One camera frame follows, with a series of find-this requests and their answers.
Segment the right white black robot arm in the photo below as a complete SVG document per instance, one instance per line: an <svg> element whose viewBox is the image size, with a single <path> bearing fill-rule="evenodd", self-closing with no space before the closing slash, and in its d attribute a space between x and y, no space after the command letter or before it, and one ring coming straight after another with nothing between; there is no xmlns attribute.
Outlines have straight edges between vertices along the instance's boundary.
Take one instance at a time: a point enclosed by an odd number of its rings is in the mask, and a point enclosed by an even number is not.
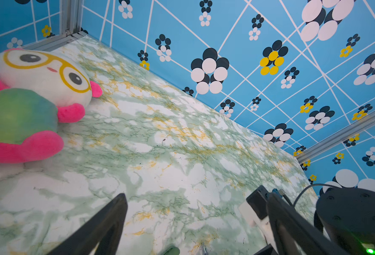
<svg viewBox="0 0 375 255"><path fill-rule="evenodd" d="M333 186L310 224L277 193L266 197L272 241L259 255L375 255L375 192Z"/></svg>

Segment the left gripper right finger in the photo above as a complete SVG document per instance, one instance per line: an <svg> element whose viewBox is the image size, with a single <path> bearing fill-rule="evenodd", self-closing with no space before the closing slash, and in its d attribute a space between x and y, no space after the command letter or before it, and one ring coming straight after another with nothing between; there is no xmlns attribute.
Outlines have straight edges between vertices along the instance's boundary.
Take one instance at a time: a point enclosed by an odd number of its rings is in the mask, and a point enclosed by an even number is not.
<svg viewBox="0 0 375 255"><path fill-rule="evenodd" d="M280 255L299 255L301 247L308 255L347 255L350 246L336 228L342 217L330 208L338 207L342 192L329 192L318 199L317 215L329 239L303 218L293 206L271 193L267 200L270 227Z"/></svg>

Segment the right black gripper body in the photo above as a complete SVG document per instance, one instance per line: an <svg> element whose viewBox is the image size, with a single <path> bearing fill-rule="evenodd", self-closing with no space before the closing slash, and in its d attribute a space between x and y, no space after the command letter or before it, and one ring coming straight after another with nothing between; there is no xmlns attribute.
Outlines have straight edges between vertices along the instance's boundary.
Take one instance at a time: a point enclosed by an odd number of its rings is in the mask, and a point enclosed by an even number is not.
<svg viewBox="0 0 375 255"><path fill-rule="evenodd" d="M266 245L264 248L256 252L254 255L278 255L271 244Z"/></svg>

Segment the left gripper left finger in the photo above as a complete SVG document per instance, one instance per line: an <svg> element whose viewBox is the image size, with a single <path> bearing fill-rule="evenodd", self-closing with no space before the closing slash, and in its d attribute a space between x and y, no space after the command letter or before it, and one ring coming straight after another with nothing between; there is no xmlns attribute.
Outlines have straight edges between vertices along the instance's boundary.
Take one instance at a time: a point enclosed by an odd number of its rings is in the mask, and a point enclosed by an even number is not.
<svg viewBox="0 0 375 255"><path fill-rule="evenodd" d="M123 232L128 204L117 195L89 221L49 252L50 255L115 255Z"/></svg>

